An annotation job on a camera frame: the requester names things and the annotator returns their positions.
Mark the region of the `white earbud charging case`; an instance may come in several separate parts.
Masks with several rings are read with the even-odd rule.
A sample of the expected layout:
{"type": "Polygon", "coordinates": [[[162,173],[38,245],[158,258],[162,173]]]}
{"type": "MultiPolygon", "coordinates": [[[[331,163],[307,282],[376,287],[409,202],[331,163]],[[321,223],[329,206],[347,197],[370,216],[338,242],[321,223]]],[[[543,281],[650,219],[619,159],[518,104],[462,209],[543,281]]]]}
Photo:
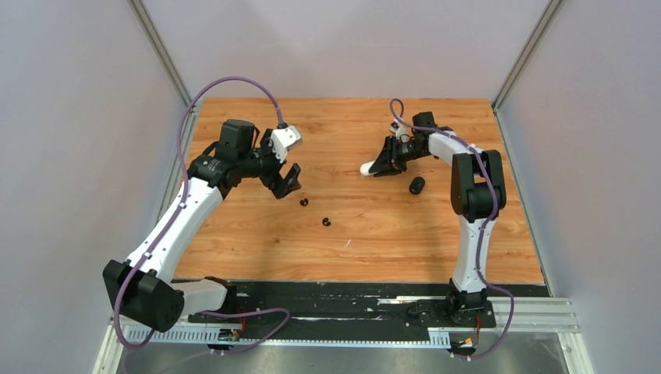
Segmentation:
{"type": "Polygon", "coordinates": [[[359,172],[362,176],[374,176],[376,174],[376,169],[374,167],[375,162],[369,161],[361,165],[359,172]]]}

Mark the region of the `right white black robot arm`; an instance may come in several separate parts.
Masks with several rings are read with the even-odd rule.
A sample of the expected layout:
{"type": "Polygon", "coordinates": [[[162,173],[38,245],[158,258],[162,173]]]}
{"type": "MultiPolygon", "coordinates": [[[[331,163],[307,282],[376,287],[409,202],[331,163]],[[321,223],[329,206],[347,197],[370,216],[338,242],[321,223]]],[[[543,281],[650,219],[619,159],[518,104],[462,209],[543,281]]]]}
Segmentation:
{"type": "Polygon", "coordinates": [[[430,111],[412,118],[412,126],[393,125],[376,160],[361,166],[362,175],[398,175],[409,161],[433,156],[451,168],[451,206],[460,227],[458,261],[445,299],[445,314],[455,325],[465,325],[486,310],[487,288],[483,269],[490,236],[507,202],[502,157],[467,143],[449,127],[439,127],[430,111]]]}

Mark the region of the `black earbud charging case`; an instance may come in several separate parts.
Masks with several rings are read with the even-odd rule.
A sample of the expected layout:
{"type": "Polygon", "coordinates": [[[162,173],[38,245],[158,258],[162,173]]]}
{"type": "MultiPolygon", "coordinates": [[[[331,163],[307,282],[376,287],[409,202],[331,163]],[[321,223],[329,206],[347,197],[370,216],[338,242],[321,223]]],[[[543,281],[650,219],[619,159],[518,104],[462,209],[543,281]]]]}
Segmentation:
{"type": "Polygon", "coordinates": [[[416,176],[411,180],[408,190],[412,195],[417,196],[422,192],[425,185],[426,180],[421,176],[416,176]]]}

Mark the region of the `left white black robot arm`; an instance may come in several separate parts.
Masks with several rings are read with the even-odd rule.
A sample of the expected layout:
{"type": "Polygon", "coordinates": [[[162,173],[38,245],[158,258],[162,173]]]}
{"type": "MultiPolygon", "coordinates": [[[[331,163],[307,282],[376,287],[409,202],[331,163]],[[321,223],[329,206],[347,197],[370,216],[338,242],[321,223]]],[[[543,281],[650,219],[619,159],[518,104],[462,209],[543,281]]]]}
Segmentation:
{"type": "Polygon", "coordinates": [[[216,277],[175,283],[182,255],[205,220],[230,191],[247,178],[257,178],[275,198],[300,189],[301,168],[281,174],[288,152],[302,143],[293,125],[259,131],[248,121],[229,119],[188,167],[175,200],[151,233],[126,260],[111,260],[102,276],[116,317],[124,316],[157,332],[170,330],[182,316],[209,311],[221,322],[233,320],[239,301],[228,282],[216,277]]]}

